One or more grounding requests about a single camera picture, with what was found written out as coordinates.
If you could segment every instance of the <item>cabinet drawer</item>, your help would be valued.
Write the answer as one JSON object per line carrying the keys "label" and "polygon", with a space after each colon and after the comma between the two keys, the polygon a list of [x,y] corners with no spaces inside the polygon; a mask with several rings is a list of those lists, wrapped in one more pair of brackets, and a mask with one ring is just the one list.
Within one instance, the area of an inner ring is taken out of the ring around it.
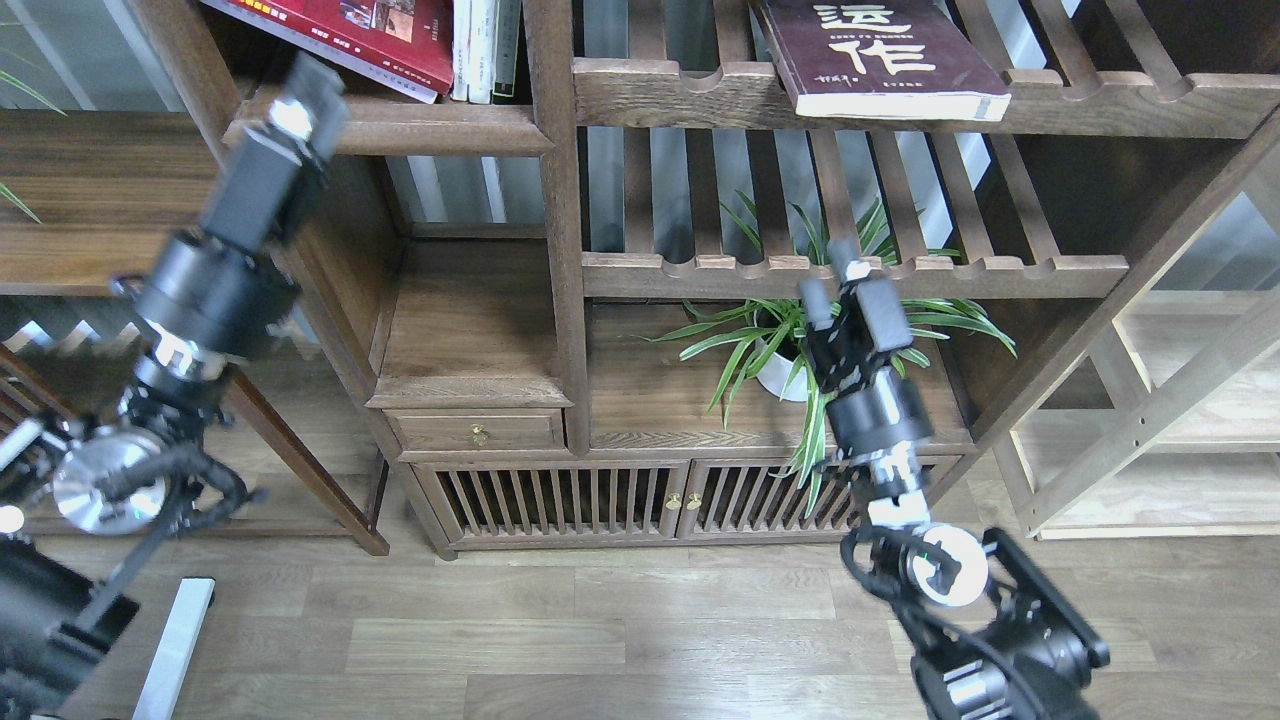
{"label": "cabinet drawer", "polygon": [[406,452],[564,447],[559,409],[388,410]]}

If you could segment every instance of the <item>wooden cabinet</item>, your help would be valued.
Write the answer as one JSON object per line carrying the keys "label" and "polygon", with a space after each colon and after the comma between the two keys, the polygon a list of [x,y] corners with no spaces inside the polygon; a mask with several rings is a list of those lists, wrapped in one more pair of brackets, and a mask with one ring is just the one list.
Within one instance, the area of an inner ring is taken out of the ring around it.
{"label": "wooden cabinet", "polygon": [[[184,3],[131,4],[221,154],[276,91],[239,74],[246,31]],[[682,323],[675,299],[794,296],[797,279],[829,277],[790,246],[791,181],[773,131],[804,132],[804,182],[832,234],[849,234],[858,211],[833,149],[865,141],[901,259],[879,272],[905,296],[983,300],[1019,343],[1016,360],[973,338],[925,346],[934,365],[919,382],[938,432],[922,452],[951,465],[934,496],[1041,404],[1280,137],[1271,3],[1084,0],[1070,18],[1059,3],[1023,3],[1047,58],[1027,69],[1014,67],[988,3],[952,0],[952,17],[1012,92],[995,124],[797,118],[772,64],[754,56],[742,0],[712,4],[714,72],[667,59],[657,0],[628,4],[628,56],[581,56],[575,5],[525,5],[531,106],[420,105],[352,82],[332,190],[342,202],[323,204],[283,258],[384,455],[413,464],[397,471],[445,557],[520,543],[753,542],[819,528],[833,537],[847,524],[840,488],[812,527],[760,515],[792,497],[764,468],[790,452],[795,409],[744,391],[724,429],[703,413],[716,359],[680,364],[677,347],[639,340]],[[596,242],[584,222],[591,193],[605,191],[581,161],[588,126],[622,128],[616,245]],[[654,174],[653,128],[684,141],[690,228],[676,240],[654,222],[654,188],[672,181]],[[732,188],[717,186],[717,160],[728,158],[717,156],[714,132],[724,129],[745,136],[758,252],[723,242],[717,200]],[[957,258],[928,254],[899,132],[927,133]],[[959,151],[957,133],[970,132],[983,133],[991,160],[977,183]],[[410,237],[379,156],[412,154],[538,158],[545,225]],[[511,445],[467,446],[471,425],[506,409],[529,411]],[[558,416],[561,434],[543,425]],[[438,445],[454,419],[449,432],[463,439]],[[703,510],[669,515],[669,496],[689,502],[686,480],[701,483]]]}

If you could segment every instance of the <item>red book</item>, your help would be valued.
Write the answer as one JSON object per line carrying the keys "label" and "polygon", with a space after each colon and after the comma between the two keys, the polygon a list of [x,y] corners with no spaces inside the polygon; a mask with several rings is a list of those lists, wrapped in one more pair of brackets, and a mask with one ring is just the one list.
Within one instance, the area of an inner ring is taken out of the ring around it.
{"label": "red book", "polygon": [[753,0],[797,115],[1000,120],[1009,87],[932,0]]}
{"label": "red book", "polygon": [[448,0],[201,3],[424,102],[453,85]]}

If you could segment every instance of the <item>slatted cabinet door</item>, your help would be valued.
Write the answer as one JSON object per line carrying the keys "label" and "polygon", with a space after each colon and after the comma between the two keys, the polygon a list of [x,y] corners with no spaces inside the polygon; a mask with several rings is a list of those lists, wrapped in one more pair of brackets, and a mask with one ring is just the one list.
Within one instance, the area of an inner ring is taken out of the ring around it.
{"label": "slatted cabinet door", "polygon": [[[945,473],[956,457],[922,457],[933,473]],[[809,488],[796,474],[781,475],[785,460],[695,460],[676,537],[835,539],[858,520],[849,487],[826,483],[805,514]]]}
{"label": "slatted cabinet door", "polygon": [[417,466],[454,547],[673,538],[687,462]]}

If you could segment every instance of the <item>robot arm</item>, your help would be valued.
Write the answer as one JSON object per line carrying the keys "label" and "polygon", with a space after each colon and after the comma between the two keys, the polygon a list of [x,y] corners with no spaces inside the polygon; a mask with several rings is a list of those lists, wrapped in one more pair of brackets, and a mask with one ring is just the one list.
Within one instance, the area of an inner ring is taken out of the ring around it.
{"label": "robot arm", "polygon": [[[297,297],[268,251],[292,240],[325,184],[347,119],[340,92],[333,70],[300,55],[197,227],[173,233],[145,281],[115,281],[157,337],[133,368],[118,418],[31,418],[0,442],[0,719],[56,710],[133,619],[138,606],[124,588],[160,543],[257,497],[204,451],[204,433],[237,366],[266,350],[268,327]],[[221,498],[196,510],[205,486]],[[150,529],[95,584],[20,534],[20,507],[46,495],[82,530]]]}
{"label": "robot arm", "polygon": [[[1106,643],[1004,530],[979,542],[929,515],[927,471],[916,448],[933,434],[914,383],[892,368],[911,345],[893,284],[870,279],[850,242],[831,245],[840,282],[838,313],[822,281],[800,284],[808,319],[805,351],[824,393],[836,455],[828,482],[849,483],[863,523],[841,542],[858,583],[886,601],[911,639],[911,673],[937,720],[1087,720],[1080,697],[1092,669],[1110,661]],[[855,559],[869,548],[869,566]],[[1011,582],[993,575],[996,560]],[[986,596],[996,616],[970,633],[929,611]]]}

